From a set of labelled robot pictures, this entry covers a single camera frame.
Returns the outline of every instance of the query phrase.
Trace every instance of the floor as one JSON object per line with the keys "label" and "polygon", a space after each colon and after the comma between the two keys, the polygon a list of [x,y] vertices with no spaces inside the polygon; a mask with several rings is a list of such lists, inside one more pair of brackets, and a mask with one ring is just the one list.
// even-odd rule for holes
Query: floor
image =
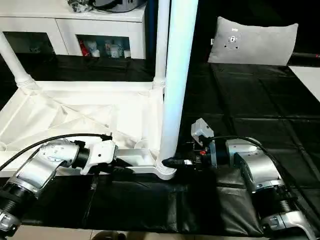
{"label": "floor", "polygon": [[[100,230],[21,226],[8,240],[91,240]],[[181,235],[155,232],[124,232],[127,240],[267,240],[267,238]]]}

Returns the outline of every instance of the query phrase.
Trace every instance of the white pole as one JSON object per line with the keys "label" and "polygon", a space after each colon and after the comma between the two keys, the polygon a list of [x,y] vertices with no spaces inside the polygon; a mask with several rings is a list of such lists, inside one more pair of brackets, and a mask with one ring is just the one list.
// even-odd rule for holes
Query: white pole
{"label": "white pole", "polygon": [[163,88],[166,85],[169,13],[170,0],[160,0],[158,6],[155,76],[153,79],[153,88]]}
{"label": "white pole", "polygon": [[18,87],[29,88],[32,86],[32,88],[35,88],[35,81],[21,65],[2,31],[0,31],[0,54],[14,75],[15,82]]}
{"label": "white pole", "polygon": [[197,8],[198,0],[171,3],[159,161],[171,158],[177,149]]}

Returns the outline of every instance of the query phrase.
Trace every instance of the robotic arm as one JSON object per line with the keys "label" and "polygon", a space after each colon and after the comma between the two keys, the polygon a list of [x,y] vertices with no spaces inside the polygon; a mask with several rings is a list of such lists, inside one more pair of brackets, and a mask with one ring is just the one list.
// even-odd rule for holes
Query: robotic arm
{"label": "robotic arm", "polygon": [[191,135],[196,141],[193,153],[189,154],[192,157],[187,160],[174,157],[165,159],[162,163],[166,167],[196,170],[217,168],[219,159],[214,139],[226,139],[229,165],[240,168],[264,232],[273,237],[297,237],[295,234],[298,229],[299,235],[302,230],[309,240],[316,240],[306,217],[295,204],[296,198],[287,189],[272,159],[258,147],[260,143],[257,140],[248,137],[214,137],[214,131],[202,118],[191,126]]}
{"label": "robotic arm", "polygon": [[132,173],[131,165],[117,158],[118,147],[105,140],[85,148],[83,141],[57,139],[43,144],[0,190],[0,237],[11,237],[21,224],[23,214],[55,177],[57,168],[81,168],[90,172],[124,171]]}

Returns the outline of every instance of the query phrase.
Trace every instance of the white tray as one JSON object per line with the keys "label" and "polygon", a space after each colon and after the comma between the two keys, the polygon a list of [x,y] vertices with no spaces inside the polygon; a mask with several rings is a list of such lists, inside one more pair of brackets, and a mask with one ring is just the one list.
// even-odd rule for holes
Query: white tray
{"label": "white tray", "polygon": [[[152,82],[38,81],[41,90],[18,89],[0,111],[0,165],[23,148],[48,137],[71,133],[112,133],[121,158],[136,173],[158,171],[163,115],[163,91]],[[73,137],[87,147],[98,137]],[[125,149],[136,149],[127,154]],[[8,165],[0,177],[11,176],[34,151]],[[72,168],[59,168],[57,175],[78,175]]]}

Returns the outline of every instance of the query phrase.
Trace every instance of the black tablecloth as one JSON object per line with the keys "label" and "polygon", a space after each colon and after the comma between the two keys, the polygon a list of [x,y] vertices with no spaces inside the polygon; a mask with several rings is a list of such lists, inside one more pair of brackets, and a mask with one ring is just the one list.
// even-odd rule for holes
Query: black tablecloth
{"label": "black tablecloth", "polygon": [[[153,80],[144,60],[75,56],[20,56],[39,81]],[[0,64],[2,106],[14,93],[13,76]],[[259,140],[281,161],[320,211],[320,103],[288,67],[191,63],[179,147],[203,118],[216,135]],[[180,232],[260,237],[263,231],[238,169],[178,172],[169,181],[152,174],[56,177],[23,219],[27,225],[98,230]],[[314,226],[320,222],[299,200]]]}

